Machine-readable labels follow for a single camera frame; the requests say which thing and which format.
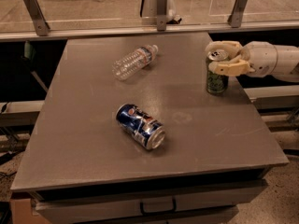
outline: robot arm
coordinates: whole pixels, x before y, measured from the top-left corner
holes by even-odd
[[[238,42],[217,41],[206,47],[206,53],[224,49],[230,61],[212,62],[209,70],[224,76],[273,77],[299,82],[299,48],[275,46],[253,41],[242,47]]]

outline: green can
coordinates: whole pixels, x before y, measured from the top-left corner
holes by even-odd
[[[223,49],[211,51],[206,56],[206,90],[211,94],[221,94],[228,86],[228,77],[215,74],[208,69],[212,62],[228,61],[228,53]]]

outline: gray table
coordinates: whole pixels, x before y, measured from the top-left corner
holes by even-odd
[[[167,180],[192,182],[193,176],[214,178],[210,185],[226,174],[228,182],[237,175],[262,178],[287,164],[235,78],[221,96],[206,92],[210,41],[207,33],[68,41],[12,190],[54,202],[82,198],[78,193],[100,196],[109,185],[163,180],[171,188],[175,182]],[[116,80],[112,63],[144,44],[159,47],[156,60],[127,81]],[[164,124],[161,147],[148,152],[117,125],[116,111],[127,103]]]

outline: table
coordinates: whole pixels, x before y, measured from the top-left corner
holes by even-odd
[[[12,190],[38,199],[53,223],[232,218],[288,160],[235,78],[223,95],[206,92],[210,41],[207,33],[69,40]],[[159,47],[156,60],[116,80],[113,62],[145,44]],[[127,103],[164,124],[161,147],[148,152],[118,126]]]

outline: blue can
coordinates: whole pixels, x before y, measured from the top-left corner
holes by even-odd
[[[116,120],[147,150],[155,149],[165,138],[163,124],[136,105],[122,105],[116,114]]]

